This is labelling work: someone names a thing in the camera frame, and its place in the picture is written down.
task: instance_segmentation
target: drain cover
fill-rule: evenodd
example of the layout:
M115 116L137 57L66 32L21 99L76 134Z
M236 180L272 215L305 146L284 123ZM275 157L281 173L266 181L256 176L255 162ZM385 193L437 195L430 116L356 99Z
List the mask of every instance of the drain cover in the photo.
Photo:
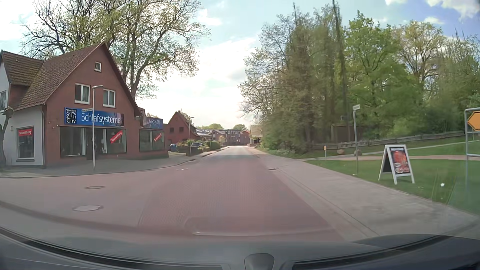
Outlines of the drain cover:
M73 210L74 211L86 212L86 211L100 210L102 208L103 208L103 206L101 206L101 205L82 205L82 206L75 207Z
M104 188L105 186L104 185L91 185L91 186L87 186L85 187L86 189L100 189L100 188Z

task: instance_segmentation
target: lamp post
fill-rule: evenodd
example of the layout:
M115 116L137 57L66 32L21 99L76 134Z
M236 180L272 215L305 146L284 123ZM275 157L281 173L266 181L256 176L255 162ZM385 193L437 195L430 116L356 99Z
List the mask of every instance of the lamp post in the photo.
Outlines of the lamp post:
M353 126L354 126L354 131L355 131L355 157L357 160L357 176L359 175L359 152L358 152L358 145L357 145L357 121L355 117L355 112L360 109L360 104L355 105L352 107L353 109Z
M92 87L92 160L93 170L95 170L95 89L103 87L103 85Z
M192 126L192 118L195 118L194 116L193 117L190 117L188 119L188 140L192 140L192 133L190 132L190 127ZM190 145L189 145L189 149L190 149L190 156L192 155L192 143L190 142Z

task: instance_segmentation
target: wooden fence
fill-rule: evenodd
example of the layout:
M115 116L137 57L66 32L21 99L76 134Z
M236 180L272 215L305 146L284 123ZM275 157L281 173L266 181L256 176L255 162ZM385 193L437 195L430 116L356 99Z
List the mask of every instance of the wooden fence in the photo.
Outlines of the wooden fence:
M419 134L419 135L398 137L398 138L384 138L384 139L372 139L372 140L365 139L365 140L359 140L357 142L357 145L361 147L361 146L375 146L375 145L386 145L386 144L403 144L405 142L412 142L412 141L445 139L445 138L460 137L460 136L465 136L465 133L463 130L449 131L449 132L438 133L438 134ZM328 150L351 148L351 147L355 147L355 141L342 142L338 144L335 144L335 143L316 144L313 146L313 149L323 150L324 146L327 146Z

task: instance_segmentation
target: windshield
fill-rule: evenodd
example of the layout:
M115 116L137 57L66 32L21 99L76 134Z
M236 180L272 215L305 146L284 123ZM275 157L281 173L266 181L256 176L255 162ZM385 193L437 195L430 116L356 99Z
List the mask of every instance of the windshield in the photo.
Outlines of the windshield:
M160 259L478 221L477 1L0 10L0 229Z

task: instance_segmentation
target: shop window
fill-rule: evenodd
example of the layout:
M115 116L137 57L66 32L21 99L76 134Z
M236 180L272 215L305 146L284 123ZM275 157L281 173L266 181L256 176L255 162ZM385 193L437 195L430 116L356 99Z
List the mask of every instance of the shop window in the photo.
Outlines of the shop window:
M34 155L34 141L33 141L33 127L17 129L18 141L18 157L33 158Z
M165 149L163 131L140 130L140 152Z
M115 107L115 91L103 90L103 107Z
M90 86L75 84L75 103L90 104Z
M60 156L72 157L82 154L81 127L60 127Z
M102 72L102 63L100 62L95 62L95 71Z
M152 144L153 150L164 150L165 149L165 142L163 140L163 132L152 130Z
M7 91L0 93L0 110L4 110L7 107Z
M107 154L119 154L127 152L126 129L106 128Z
M150 130L140 130L140 152L152 151L152 135Z

